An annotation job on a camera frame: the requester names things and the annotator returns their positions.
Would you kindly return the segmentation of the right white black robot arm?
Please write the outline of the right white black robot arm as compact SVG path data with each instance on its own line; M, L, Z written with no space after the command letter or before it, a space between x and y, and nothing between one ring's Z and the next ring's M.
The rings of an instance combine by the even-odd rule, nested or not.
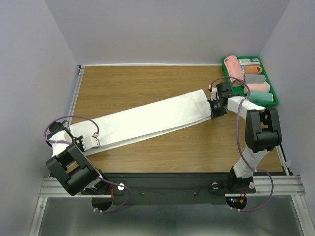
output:
M239 161L231 168L227 179L213 182L212 188L223 193L253 189L253 175L258 172L260 161L282 142L278 111L257 106L246 97L233 94L229 83L210 85L209 91L212 118L222 117L231 111L237 115L237 120L243 118L246 122L246 147L238 149Z

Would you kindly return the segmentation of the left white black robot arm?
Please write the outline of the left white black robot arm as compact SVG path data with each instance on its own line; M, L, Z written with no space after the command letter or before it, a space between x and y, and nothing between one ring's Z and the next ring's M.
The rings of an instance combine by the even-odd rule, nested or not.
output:
M98 135L97 127L91 136L74 136L70 128L58 120L51 122L44 131L44 139L52 149L46 167L71 196L84 192L103 194L109 190L110 182L85 156L88 150L100 147Z

